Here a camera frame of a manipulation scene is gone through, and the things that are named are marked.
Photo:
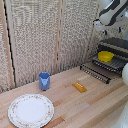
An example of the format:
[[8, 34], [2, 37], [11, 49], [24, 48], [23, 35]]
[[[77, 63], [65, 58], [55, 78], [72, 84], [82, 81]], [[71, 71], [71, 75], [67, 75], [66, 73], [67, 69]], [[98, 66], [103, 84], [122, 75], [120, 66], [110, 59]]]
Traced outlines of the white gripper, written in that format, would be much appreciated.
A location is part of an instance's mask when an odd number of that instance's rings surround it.
[[123, 25], [123, 22], [122, 21], [118, 21], [118, 22], [115, 22], [113, 25], [111, 26], [105, 26], [103, 25], [99, 20], [95, 20], [93, 22], [94, 24], [94, 28], [96, 31], [103, 31], [104, 30], [104, 34], [107, 35], [107, 29], [110, 29], [110, 28], [115, 28], [115, 27], [119, 27], [119, 33], [122, 32], [122, 29], [120, 26]]

